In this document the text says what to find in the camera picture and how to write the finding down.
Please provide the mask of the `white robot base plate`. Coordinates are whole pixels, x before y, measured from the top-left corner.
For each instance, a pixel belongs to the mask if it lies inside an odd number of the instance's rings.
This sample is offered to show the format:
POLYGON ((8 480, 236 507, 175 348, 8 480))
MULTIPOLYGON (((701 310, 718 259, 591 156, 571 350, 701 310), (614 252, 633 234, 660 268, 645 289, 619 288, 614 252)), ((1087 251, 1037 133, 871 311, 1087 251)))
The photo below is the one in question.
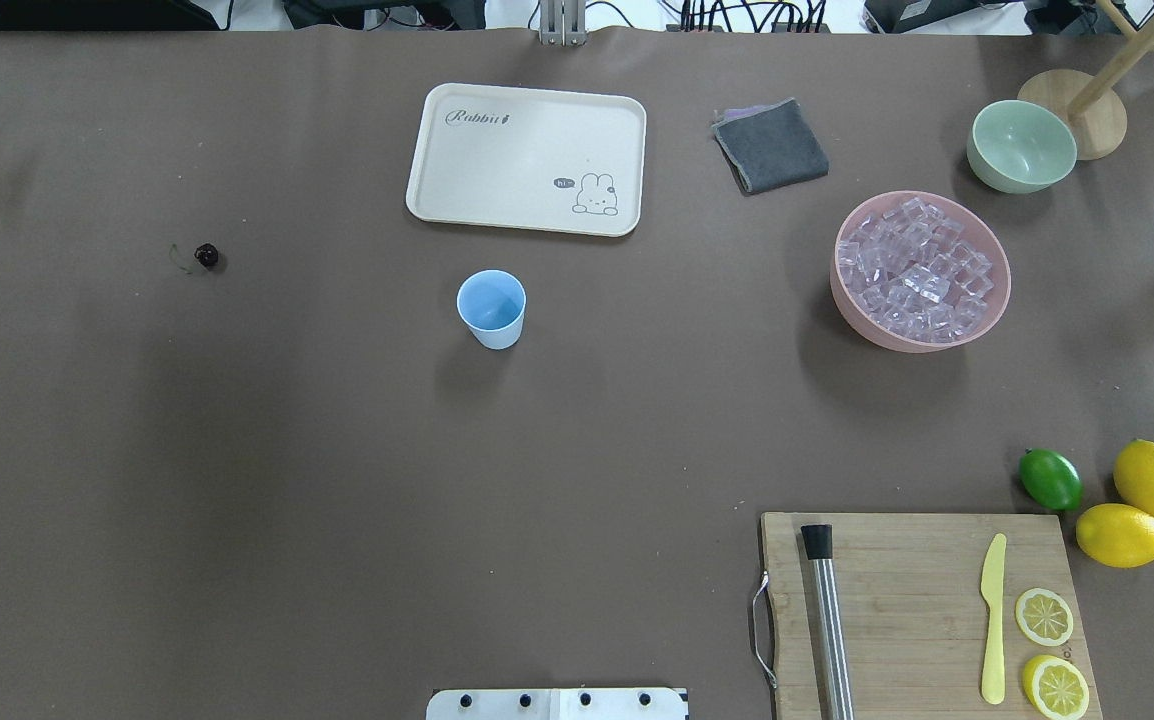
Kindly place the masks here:
POLYGON ((688 719, 685 689, 577 687, 445 689, 432 693, 426 719, 688 719))

